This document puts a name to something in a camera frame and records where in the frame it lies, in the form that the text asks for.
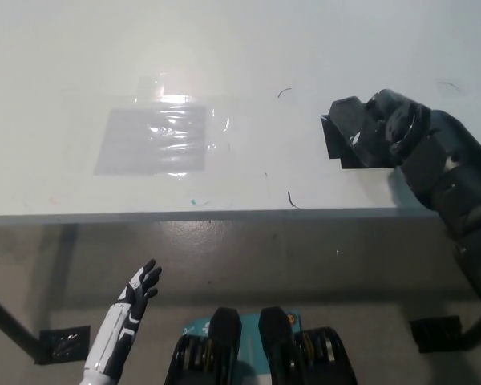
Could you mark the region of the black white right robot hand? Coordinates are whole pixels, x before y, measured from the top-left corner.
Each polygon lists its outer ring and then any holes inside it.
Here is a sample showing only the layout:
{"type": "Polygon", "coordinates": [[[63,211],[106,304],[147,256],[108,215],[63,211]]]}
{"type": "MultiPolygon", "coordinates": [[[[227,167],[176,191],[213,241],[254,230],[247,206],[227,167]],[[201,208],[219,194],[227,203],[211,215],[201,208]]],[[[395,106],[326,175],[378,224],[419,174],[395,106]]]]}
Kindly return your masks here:
{"type": "Polygon", "coordinates": [[[327,144],[344,168],[394,168],[414,141],[423,107],[390,89],[363,103],[358,97],[332,102],[322,116],[327,144]]]}

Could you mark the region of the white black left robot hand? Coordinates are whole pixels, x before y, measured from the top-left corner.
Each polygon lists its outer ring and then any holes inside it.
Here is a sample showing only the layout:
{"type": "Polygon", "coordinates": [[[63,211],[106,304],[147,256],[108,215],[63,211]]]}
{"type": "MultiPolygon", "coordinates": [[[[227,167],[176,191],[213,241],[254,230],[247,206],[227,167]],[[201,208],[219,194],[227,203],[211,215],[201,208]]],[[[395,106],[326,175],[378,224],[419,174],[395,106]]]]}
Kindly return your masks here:
{"type": "Polygon", "coordinates": [[[82,384],[117,384],[135,342],[162,268],[151,259],[141,267],[110,306],[83,369],[82,384]]]}

